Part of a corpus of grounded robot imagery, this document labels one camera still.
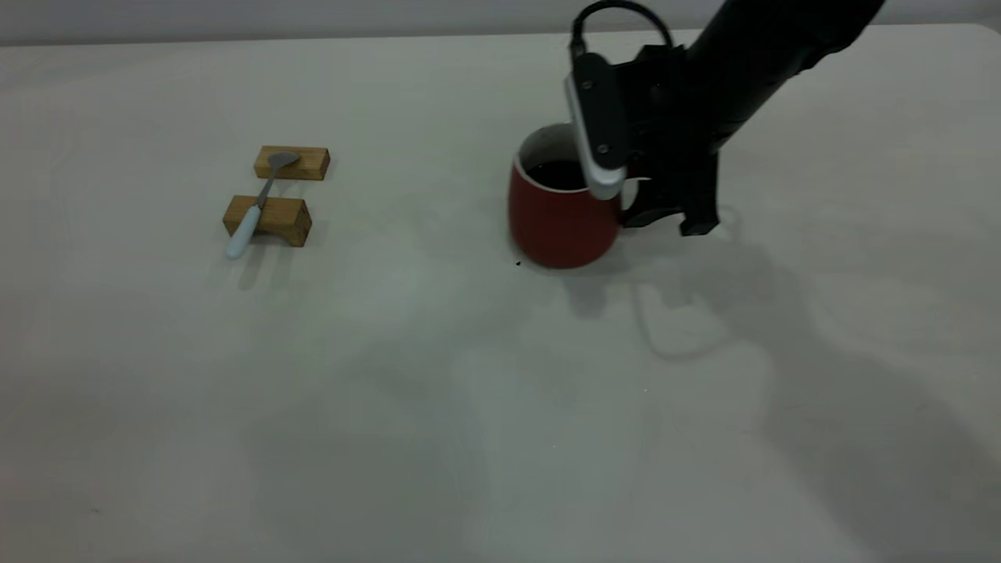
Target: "mug rim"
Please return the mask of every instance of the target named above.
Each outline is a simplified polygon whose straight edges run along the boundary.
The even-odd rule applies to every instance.
[[[557,194],[561,194],[561,195],[576,195],[578,193],[583,193],[585,191],[589,191],[591,188],[588,187],[587,185],[585,185],[581,189],[572,189],[572,190],[569,190],[569,189],[554,189],[552,187],[543,185],[543,184],[539,183],[538,181],[536,181],[535,178],[533,178],[532,176],[530,176],[529,173],[526,172],[525,166],[522,165],[522,150],[525,148],[525,143],[528,142],[529,139],[531,139],[533,135],[535,135],[537,133],[541,133],[542,131],[545,131],[546,129],[551,129],[551,128],[554,128],[554,127],[567,127],[568,129],[570,129],[571,134],[573,134],[573,132],[574,132],[573,124],[570,123],[570,122],[568,122],[568,121],[563,121],[563,122],[560,122],[560,123],[553,123],[551,125],[546,125],[545,127],[540,127],[538,129],[536,129],[535,131],[529,133],[529,136],[525,137],[525,140],[522,141],[522,146],[520,146],[518,148],[518,151],[515,152],[515,168],[518,170],[518,174],[522,177],[522,179],[528,181],[531,185],[533,185],[535,187],[538,187],[539,189],[542,189],[543,191],[549,191],[550,193],[557,193]],[[581,162],[580,156],[578,157],[577,161],[578,161],[578,163]]]

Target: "red mug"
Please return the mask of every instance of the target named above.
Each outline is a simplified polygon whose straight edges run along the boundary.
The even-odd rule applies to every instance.
[[[621,194],[602,201],[584,185],[583,176],[580,188],[566,189],[564,182],[544,185],[528,173],[542,164],[567,161],[580,165],[573,126],[550,125],[522,143],[511,174],[512,236],[530,259],[547,267],[587,265],[608,252],[619,235]]]

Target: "black cable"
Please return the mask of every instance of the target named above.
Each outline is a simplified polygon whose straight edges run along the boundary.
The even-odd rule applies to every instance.
[[[601,0],[600,2],[595,2],[585,8],[584,11],[577,16],[577,19],[574,20],[574,33],[573,39],[570,42],[570,49],[575,58],[588,52],[588,45],[584,42],[584,20],[588,19],[588,17],[595,12],[600,12],[609,8],[623,8],[642,15],[650,20],[650,22],[657,27],[657,30],[661,32],[661,35],[664,37],[665,45],[668,47],[675,46],[675,42],[671,38],[671,30],[668,29],[668,26],[665,25],[664,22],[661,21],[661,18],[659,18],[650,8],[636,2],[630,2],[629,0]]]

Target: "wall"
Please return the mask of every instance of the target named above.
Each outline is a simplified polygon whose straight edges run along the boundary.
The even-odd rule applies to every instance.
[[[647,0],[676,28],[705,24],[722,0]],[[587,0],[9,1],[0,44],[525,33],[566,29]],[[982,21],[1001,0],[888,0],[886,23]],[[602,15],[614,29],[631,14]]]

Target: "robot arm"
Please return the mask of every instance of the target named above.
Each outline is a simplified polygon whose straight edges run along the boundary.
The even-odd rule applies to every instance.
[[[566,82],[578,149],[592,193],[622,189],[627,168],[644,169],[627,227],[685,213],[682,234],[719,224],[719,150],[782,85],[861,35],[884,0],[727,0],[686,49],[649,9],[603,0],[574,23]],[[653,21],[665,45],[647,45],[611,65],[584,42],[584,20],[626,8]]]

